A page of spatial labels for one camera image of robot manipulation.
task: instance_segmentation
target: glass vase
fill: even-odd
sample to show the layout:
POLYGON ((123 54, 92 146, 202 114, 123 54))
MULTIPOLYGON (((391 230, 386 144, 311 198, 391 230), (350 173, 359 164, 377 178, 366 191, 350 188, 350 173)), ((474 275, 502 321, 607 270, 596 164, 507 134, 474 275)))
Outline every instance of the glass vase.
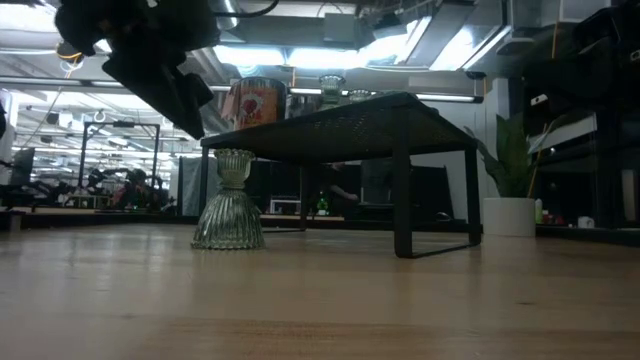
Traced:
POLYGON ((204 209, 191 246, 210 250, 263 248, 260 211, 243 191, 253 153, 221 149, 214 154, 222 179, 221 190, 204 209))
POLYGON ((322 91, 322 106, 320 110, 327 110, 338 107, 342 88, 346 80, 340 75, 320 76, 320 90, 322 91))
POLYGON ((371 97, 371 91, 369 90, 351 90, 349 92, 349 101, 352 103, 357 103, 361 101, 365 101, 371 97))

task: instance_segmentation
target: black shelf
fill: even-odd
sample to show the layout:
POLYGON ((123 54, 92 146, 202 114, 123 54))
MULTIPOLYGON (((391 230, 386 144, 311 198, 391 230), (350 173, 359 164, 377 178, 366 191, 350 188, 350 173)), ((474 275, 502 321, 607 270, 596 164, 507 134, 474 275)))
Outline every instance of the black shelf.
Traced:
MULTIPOLYGON (((300 231, 307 228, 309 167, 319 163, 393 159, 393 230, 396 256, 418 258, 465 249, 481 242, 476 142, 424 105, 415 95, 395 93, 273 124, 203 139, 201 186, 206 189, 210 149, 242 149, 257 157, 301 165, 300 231), (411 155, 464 151, 469 241, 414 253, 411 220, 411 155)), ((200 212, 206 193, 200 194, 200 212)))
POLYGON ((410 154, 476 148, 471 137, 409 93, 233 131, 201 144, 249 150, 260 158, 295 164, 376 159, 392 155, 398 123, 408 127, 410 154))

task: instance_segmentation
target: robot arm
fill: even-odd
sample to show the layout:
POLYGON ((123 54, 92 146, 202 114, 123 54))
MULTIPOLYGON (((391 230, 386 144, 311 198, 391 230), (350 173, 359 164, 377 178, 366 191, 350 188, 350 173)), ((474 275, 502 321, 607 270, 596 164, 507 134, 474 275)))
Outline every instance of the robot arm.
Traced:
POLYGON ((255 13, 222 13, 212 11, 209 0, 61 0, 55 23, 64 40, 86 56, 108 39, 113 52, 103 70, 199 139, 199 110, 213 94, 200 76, 178 70, 185 52, 218 44, 216 16, 260 16, 278 1, 255 13))

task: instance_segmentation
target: green bottle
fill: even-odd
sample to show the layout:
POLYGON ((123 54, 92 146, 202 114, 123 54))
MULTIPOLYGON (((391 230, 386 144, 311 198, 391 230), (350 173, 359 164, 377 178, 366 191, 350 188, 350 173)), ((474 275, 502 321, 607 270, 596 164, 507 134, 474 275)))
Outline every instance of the green bottle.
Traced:
POLYGON ((318 215, 320 216, 326 216, 329 215, 329 203, 327 202, 327 199, 324 196, 324 193, 321 191, 320 192, 320 200, 318 200, 318 215))

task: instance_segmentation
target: wooden floor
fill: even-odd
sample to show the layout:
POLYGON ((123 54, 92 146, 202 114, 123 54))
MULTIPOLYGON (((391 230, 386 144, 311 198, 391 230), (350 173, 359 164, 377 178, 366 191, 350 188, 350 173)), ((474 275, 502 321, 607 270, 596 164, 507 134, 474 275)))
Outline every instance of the wooden floor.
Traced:
POLYGON ((487 238, 399 260, 383 232, 202 252, 193 231, 0 233, 0 359, 640 359, 638 249, 487 238))

